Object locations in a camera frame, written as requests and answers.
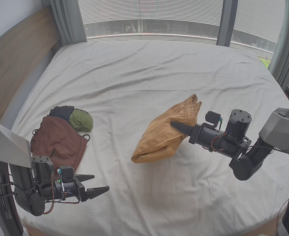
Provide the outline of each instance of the wrinkled bed sheet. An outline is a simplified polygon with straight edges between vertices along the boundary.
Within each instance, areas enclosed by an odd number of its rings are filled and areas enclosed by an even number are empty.
[[[174,104],[197,94],[207,111],[224,118],[248,111],[253,141],[278,107],[289,101],[252,52],[171,41],[80,43],[61,48],[25,101],[12,130],[30,140],[55,106],[92,115],[91,140],[77,174],[93,174],[86,188],[110,190],[77,205],[55,204],[30,226],[56,236],[240,235],[275,218],[289,197],[289,155],[274,152],[247,181],[237,180],[230,159],[185,139],[177,153],[135,164],[131,155],[147,125]]]

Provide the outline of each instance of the green cloth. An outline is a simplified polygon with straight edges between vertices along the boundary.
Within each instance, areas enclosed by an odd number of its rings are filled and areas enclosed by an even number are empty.
[[[69,123],[77,132],[88,132],[92,129],[93,119],[88,112],[81,109],[74,109],[69,116]]]

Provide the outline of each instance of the building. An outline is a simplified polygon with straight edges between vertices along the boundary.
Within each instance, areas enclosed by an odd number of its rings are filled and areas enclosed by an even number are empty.
[[[88,41],[177,40],[216,44],[223,0],[79,0]],[[271,59],[285,0],[238,0],[231,47]]]

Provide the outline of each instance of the clothing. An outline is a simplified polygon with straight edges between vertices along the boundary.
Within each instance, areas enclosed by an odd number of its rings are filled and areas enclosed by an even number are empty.
[[[31,139],[30,150],[33,156],[50,157],[55,170],[60,165],[70,165],[76,170],[87,142],[67,121],[55,116],[45,116]]]
[[[81,109],[74,109],[69,116],[69,123],[77,131],[89,132],[93,127],[91,115]]]
[[[197,124],[197,115],[202,102],[193,94],[150,122],[142,135],[131,160],[134,163],[149,163],[173,156],[178,146],[187,137],[170,122],[178,121],[191,126]]]
[[[69,121],[69,116],[73,112],[74,106],[55,107],[50,110],[49,116],[56,116]]]

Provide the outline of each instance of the white bed sheet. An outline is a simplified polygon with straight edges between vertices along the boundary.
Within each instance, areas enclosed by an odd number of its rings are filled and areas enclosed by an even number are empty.
[[[13,131],[30,140],[55,106],[91,113],[91,140],[77,174],[93,174],[86,188],[110,190],[77,205],[55,204],[24,222],[51,235],[240,235],[276,217],[289,196],[289,155],[274,152],[247,181],[230,159],[185,139],[177,153],[135,164],[131,155],[151,120],[196,93],[224,118],[248,111],[253,140],[278,107],[289,101],[252,52],[171,41],[80,43],[61,48],[23,105]]]

